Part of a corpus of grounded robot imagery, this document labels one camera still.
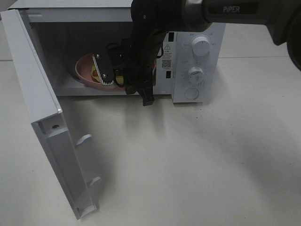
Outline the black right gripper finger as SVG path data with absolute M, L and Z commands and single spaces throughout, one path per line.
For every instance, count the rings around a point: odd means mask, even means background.
M 137 92 L 137 88 L 132 85 L 126 85 L 125 92 L 127 95 L 133 95 Z
M 141 85 L 138 88 L 138 93 L 143 99 L 143 106 L 150 106 L 154 103 L 153 86 Z

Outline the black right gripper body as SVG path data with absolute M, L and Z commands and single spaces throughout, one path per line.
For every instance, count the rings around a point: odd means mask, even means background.
M 168 32 L 185 29 L 182 0 L 134 0 L 131 3 L 133 28 L 125 61 L 126 80 L 136 89 L 147 87 L 152 66 Z

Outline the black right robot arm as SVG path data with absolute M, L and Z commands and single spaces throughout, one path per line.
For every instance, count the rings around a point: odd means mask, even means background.
M 125 91 L 153 104 L 152 67 L 168 32 L 202 32 L 212 23 L 261 24 L 276 45 L 285 43 L 301 66 L 301 3 L 298 0 L 134 0 L 133 28 L 123 58 Z

